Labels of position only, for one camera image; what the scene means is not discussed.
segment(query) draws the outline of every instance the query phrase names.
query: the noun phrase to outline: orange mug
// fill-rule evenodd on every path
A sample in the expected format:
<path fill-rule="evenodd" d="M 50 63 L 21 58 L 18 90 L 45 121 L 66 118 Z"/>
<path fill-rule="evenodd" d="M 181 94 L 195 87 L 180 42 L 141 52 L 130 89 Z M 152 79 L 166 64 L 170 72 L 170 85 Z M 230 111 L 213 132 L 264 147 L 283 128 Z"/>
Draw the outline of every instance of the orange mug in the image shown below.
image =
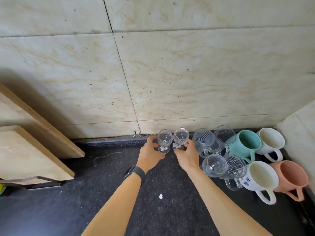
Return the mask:
<path fill-rule="evenodd" d="M 288 160 L 271 163 L 270 166 L 276 171 L 279 177 L 279 185 L 274 191 L 285 193 L 295 201 L 303 201 L 302 188 L 308 185 L 308 176 L 305 170 L 297 163 Z M 295 189 L 298 197 L 289 192 Z"/>

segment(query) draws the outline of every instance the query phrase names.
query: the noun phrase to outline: tiled wall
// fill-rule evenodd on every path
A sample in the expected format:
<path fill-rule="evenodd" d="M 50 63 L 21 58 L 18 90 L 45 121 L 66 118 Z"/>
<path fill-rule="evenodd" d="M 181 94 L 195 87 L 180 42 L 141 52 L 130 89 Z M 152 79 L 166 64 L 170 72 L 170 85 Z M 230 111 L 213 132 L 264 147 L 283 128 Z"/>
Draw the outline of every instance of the tiled wall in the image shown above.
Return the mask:
<path fill-rule="evenodd" d="M 315 193 L 315 100 L 276 125 L 285 139 L 290 157 L 307 172 Z"/>
<path fill-rule="evenodd" d="M 315 99 L 314 9 L 0 0 L 0 81 L 69 138 L 271 126 Z"/>

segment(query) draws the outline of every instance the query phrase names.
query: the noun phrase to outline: smartwatch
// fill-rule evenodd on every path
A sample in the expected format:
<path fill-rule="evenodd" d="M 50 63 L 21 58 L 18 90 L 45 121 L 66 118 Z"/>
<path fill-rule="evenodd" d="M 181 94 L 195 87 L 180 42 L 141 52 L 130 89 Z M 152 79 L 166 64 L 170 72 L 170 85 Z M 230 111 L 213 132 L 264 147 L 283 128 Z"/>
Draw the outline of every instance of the smartwatch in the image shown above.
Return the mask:
<path fill-rule="evenodd" d="M 124 174 L 124 178 L 126 179 L 132 173 L 136 173 L 138 176 L 140 176 L 140 178 L 141 178 L 141 186 L 142 186 L 143 183 L 146 181 L 146 174 L 144 173 L 144 171 L 140 167 L 137 167 L 136 165 L 133 165 L 132 167 L 130 167 L 126 171 L 126 173 Z"/>

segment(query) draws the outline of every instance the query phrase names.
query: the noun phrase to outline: black countertop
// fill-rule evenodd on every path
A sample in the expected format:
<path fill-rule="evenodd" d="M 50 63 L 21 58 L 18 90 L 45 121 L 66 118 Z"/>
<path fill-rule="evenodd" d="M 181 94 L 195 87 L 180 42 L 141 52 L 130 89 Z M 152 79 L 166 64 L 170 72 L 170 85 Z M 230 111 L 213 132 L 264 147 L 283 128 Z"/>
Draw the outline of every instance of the black countertop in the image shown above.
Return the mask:
<path fill-rule="evenodd" d="M 74 180 L 57 188 L 18 190 L 1 197 L 0 235 L 80 235 L 123 182 L 122 174 L 136 163 L 142 145 L 83 146 L 84 158 L 64 160 L 75 172 Z M 303 205 L 287 195 L 276 193 L 277 203 L 267 205 L 252 191 L 234 192 L 223 180 L 213 181 L 274 236 L 314 235 Z M 307 203 L 315 209 L 308 197 Z M 219 235 L 173 150 L 148 172 L 126 235 Z"/>

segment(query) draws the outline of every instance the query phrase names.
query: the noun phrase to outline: wooden cutting board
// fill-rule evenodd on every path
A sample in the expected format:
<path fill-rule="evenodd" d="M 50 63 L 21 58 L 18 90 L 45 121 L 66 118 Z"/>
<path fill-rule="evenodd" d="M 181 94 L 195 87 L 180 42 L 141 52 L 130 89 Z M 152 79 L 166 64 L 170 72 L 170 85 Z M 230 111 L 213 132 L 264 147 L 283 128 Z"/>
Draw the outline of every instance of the wooden cutting board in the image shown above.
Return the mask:
<path fill-rule="evenodd" d="M 0 84 L 0 126 L 22 126 L 56 157 L 77 158 L 85 153 L 61 132 Z"/>
<path fill-rule="evenodd" d="M 0 178 L 4 180 L 41 176 L 71 180 L 74 173 L 20 126 L 0 127 Z M 46 182 L 34 179 L 20 184 Z"/>

